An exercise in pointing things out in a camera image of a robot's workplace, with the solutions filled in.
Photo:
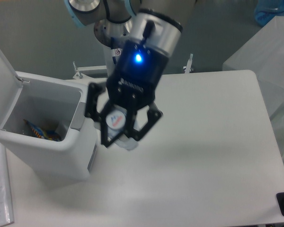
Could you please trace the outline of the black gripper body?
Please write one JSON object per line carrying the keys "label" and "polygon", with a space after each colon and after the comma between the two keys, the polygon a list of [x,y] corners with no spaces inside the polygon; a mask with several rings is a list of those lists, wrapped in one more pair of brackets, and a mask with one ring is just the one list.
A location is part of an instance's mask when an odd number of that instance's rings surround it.
{"label": "black gripper body", "polygon": [[154,49],[126,41],[114,72],[106,87],[110,101],[127,109],[135,95],[139,110],[155,99],[155,89],[169,58]]}

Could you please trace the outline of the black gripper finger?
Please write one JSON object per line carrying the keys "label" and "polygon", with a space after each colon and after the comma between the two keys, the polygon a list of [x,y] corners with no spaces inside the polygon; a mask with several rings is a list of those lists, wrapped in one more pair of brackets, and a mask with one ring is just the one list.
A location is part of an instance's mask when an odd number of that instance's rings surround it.
{"label": "black gripper finger", "polygon": [[98,99],[107,90],[106,83],[91,82],[88,85],[88,94],[85,106],[84,116],[93,120],[95,127],[100,131],[100,143],[105,147],[110,147],[116,139],[119,139],[124,133],[124,128],[111,140],[108,137],[108,129],[106,123],[106,116],[115,108],[118,107],[116,101],[121,97],[122,89],[116,87],[113,93],[108,94],[108,100],[101,110],[98,109]]}
{"label": "black gripper finger", "polygon": [[163,116],[163,113],[157,108],[154,102],[148,105],[147,122],[144,126],[137,130],[134,128],[136,122],[136,116],[138,110],[136,109],[136,103],[130,103],[126,114],[126,122],[124,126],[124,135],[128,138],[133,138],[135,141],[140,141],[145,135],[152,129],[157,121]]}

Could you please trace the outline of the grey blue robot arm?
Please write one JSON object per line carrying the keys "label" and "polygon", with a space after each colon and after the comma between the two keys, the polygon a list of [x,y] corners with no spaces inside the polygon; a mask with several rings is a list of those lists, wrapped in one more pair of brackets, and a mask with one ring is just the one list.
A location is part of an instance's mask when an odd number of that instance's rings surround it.
{"label": "grey blue robot arm", "polygon": [[193,0],[67,0],[77,26],[94,25],[109,49],[108,77],[88,86],[85,116],[100,143],[133,150],[162,117],[155,90],[193,10]]}

